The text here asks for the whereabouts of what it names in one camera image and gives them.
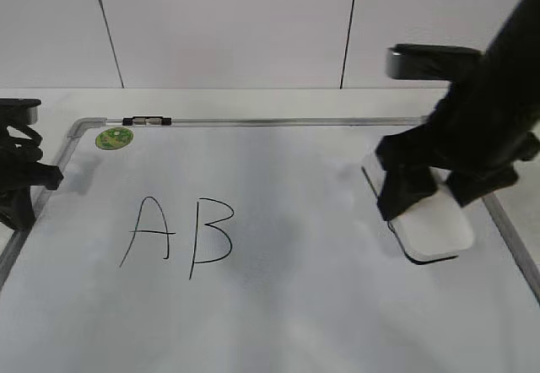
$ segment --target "green sticker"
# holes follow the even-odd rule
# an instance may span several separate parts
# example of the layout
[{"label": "green sticker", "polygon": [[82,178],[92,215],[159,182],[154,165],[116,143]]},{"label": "green sticker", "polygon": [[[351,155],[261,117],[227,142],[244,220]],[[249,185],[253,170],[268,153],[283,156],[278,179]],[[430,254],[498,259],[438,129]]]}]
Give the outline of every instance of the green sticker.
[{"label": "green sticker", "polygon": [[110,128],[102,132],[95,139],[95,146],[99,149],[112,151],[124,148],[133,140],[133,132],[124,127]]}]

